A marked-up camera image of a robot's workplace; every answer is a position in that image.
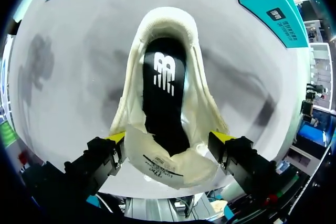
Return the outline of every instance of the white shoe upper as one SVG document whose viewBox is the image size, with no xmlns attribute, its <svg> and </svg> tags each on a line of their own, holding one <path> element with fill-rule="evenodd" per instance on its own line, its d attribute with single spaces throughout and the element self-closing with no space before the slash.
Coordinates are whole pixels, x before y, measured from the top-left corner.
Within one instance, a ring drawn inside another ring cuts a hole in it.
<svg viewBox="0 0 336 224">
<path fill-rule="evenodd" d="M 180 40 L 187 55 L 181 122 L 190 148 L 172 157 L 147 132 L 142 111 L 144 54 L 147 45 L 160 37 Z M 130 163 L 149 177 L 179 189 L 215 176 L 217 164 L 203 157 L 212 130 L 228 134 L 208 90 L 193 17 L 173 7 L 151 10 L 141 21 L 130 50 L 123 95 L 110 134 L 125 131 L 125 152 Z"/>
</svg>

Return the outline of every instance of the black pad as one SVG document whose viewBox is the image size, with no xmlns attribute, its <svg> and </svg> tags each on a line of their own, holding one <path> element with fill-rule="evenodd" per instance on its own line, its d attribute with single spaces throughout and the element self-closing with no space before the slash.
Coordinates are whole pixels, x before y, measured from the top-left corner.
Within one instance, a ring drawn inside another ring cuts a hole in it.
<svg viewBox="0 0 336 224">
<path fill-rule="evenodd" d="M 176 39 L 151 42 L 143 64 L 143 111 L 146 129 L 170 156 L 186 151 L 188 138 L 181 124 L 186 52 Z"/>
</svg>

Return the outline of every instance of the new balance logo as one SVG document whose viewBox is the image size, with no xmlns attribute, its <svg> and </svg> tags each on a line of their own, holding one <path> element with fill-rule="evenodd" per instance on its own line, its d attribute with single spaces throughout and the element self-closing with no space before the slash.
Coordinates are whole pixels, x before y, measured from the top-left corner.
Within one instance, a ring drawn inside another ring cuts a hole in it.
<svg viewBox="0 0 336 224">
<path fill-rule="evenodd" d="M 174 58 L 168 55 L 165 57 L 163 53 L 156 52 L 154 55 L 154 70 L 157 71 L 157 75 L 154 75 L 154 85 L 158 83 L 159 88 L 167 90 L 169 94 L 174 96 L 174 86 L 170 83 L 175 80 Z"/>
</svg>

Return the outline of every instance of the shoe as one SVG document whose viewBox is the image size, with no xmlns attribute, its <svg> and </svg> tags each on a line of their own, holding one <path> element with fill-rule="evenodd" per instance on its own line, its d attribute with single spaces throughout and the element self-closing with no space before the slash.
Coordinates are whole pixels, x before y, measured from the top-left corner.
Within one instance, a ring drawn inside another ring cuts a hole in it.
<svg viewBox="0 0 336 224">
<path fill-rule="evenodd" d="M 217 165 L 204 157 L 210 131 L 228 134 L 206 83 L 193 17 L 173 7 L 141 21 L 110 134 L 125 132 L 130 163 L 173 188 L 213 179 Z"/>
</svg>

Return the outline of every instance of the teal label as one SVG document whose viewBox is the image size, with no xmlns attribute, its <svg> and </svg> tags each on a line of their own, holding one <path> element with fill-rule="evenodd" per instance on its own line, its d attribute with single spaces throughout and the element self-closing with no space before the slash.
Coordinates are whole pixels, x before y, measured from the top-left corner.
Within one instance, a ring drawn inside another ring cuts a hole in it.
<svg viewBox="0 0 336 224">
<path fill-rule="evenodd" d="M 294 0 L 239 0 L 287 48 L 308 47 L 307 32 Z"/>
</svg>

